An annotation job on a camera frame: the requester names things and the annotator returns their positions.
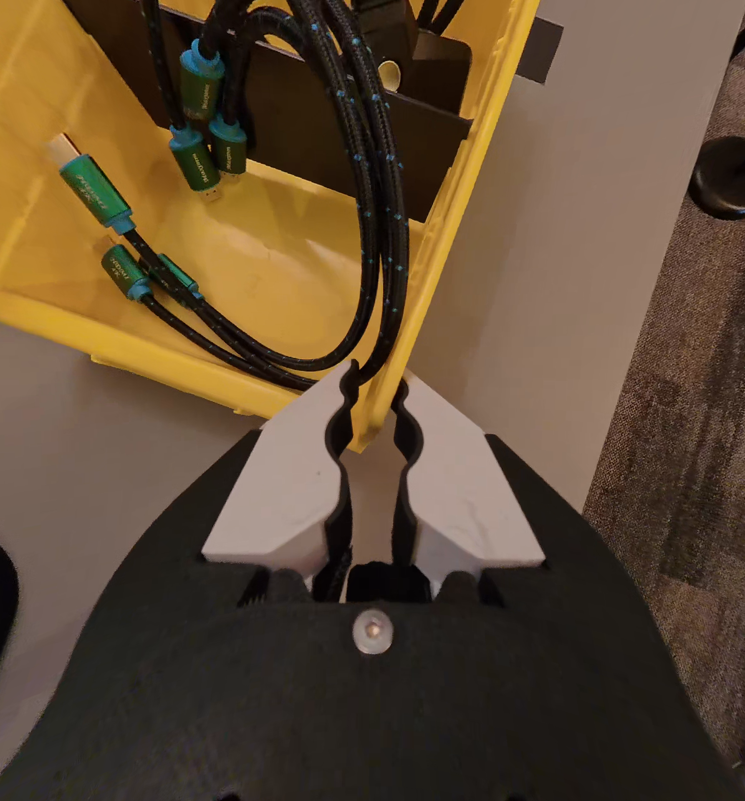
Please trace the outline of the person's right hand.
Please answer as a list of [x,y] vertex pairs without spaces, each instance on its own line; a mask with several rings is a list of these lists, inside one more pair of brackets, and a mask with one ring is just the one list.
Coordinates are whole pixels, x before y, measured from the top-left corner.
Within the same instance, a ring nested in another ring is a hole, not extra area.
[[430,582],[416,566],[368,562],[351,568],[347,577],[347,603],[432,602]]

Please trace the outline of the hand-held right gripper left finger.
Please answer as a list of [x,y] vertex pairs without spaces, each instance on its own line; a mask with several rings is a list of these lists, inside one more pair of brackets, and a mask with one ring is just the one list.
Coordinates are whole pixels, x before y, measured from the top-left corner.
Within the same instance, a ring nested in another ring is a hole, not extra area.
[[340,456],[353,438],[359,365],[346,360],[269,419],[207,536],[209,562],[291,569],[312,594],[340,594],[352,509]]

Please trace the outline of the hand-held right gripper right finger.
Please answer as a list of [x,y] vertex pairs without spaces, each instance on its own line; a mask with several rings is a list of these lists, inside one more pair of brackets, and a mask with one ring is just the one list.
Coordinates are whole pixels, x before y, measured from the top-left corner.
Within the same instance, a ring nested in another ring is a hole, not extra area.
[[415,375],[392,404],[405,459],[391,530],[396,566],[438,592],[452,573],[536,568],[545,553],[477,424]]

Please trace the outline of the black bin divider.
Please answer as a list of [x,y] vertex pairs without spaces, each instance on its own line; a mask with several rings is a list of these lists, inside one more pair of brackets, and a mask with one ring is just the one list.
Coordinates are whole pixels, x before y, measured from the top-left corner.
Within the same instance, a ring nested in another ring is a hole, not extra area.
[[[66,1],[156,126],[169,116],[157,86],[146,24],[137,2]],[[336,116],[317,78],[296,55],[258,44],[248,78],[258,144],[250,158],[313,184],[354,195]],[[387,93],[391,124],[404,164],[404,202],[424,223],[472,121],[412,98]]]

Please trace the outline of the black hdmi hub box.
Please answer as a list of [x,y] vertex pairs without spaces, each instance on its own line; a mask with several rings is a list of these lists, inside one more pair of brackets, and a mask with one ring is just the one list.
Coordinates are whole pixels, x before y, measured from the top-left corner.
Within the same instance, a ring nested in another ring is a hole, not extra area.
[[467,43],[419,29],[399,92],[459,116],[471,64],[472,49]]

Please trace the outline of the silver hdmi switch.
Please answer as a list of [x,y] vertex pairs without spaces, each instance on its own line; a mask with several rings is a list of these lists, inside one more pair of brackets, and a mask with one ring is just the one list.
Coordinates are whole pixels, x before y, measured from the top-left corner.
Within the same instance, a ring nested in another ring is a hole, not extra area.
[[352,1],[384,89],[397,93],[411,70],[419,27],[409,1]]

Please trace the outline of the yellow plastic bin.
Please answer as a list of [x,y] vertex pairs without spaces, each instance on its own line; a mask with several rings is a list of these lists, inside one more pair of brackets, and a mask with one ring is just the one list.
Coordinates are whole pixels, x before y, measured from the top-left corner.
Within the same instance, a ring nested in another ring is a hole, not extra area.
[[240,414],[277,414],[295,393],[220,364],[107,277],[106,229],[47,153],[62,133],[104,168],[149,245],[239,327],[297,357],[325,354],[350,326],[361,256],[351,196],[250,161],[201,199],[64,2],[0,2],[0,322]]

